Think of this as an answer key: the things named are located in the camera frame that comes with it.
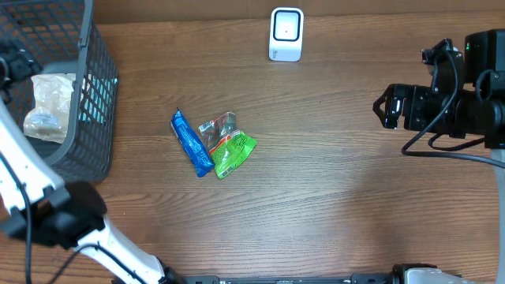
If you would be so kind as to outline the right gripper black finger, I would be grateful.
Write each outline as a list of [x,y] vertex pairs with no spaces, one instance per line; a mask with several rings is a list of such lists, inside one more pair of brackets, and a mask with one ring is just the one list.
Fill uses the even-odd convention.
[[388,100],[403,100],[406,97],[405,84],[390,84],[384,93],[376,100],[378,103],[385,103]]
[[390,101],[377,100],[373,103],[372,110],[385,129],[396,129],[398,127],[398,112]]

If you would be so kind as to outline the blue snack bar wrapper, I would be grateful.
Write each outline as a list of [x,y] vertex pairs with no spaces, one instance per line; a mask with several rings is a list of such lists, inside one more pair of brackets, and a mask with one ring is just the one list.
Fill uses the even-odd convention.
[[214,163],[211,160],[211,156],[208,154],[207,148],[190,127],[187,119],[179,108],[172,116],[170,126],[179,139],[183,150],[190,158],[197,177],[204,177],[214,168]]

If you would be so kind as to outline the green snack packet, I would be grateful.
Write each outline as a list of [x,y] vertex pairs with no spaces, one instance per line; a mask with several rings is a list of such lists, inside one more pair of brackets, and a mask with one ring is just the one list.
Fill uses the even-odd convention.
[[257,141],[236,125],[236,114],[226,112],[198,127],[219,179],[236,170],[252,153]]

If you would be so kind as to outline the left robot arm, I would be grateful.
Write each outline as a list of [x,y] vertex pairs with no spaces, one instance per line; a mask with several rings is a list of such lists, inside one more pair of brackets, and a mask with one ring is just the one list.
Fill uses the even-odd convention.
[[1,229],[26,244],[26,282],[32,280],[32,246],[39,244],[86,255],[113,273],[116,283],[182,283],[173,269],[112,224],[92,184],[64,182],[12,119],[9,89],[42,70],[19,43],[1,42],[1,198],[9,212]]

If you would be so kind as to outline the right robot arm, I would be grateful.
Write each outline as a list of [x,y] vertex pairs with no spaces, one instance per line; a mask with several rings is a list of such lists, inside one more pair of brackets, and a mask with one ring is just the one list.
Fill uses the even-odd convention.
[[430,86],[391,84],[372,109],[386,129],[416,132],[406,156],[461,159],[493,166],[504,235],[504,31],[465,38],[464,50],[445,38],[421,50]]

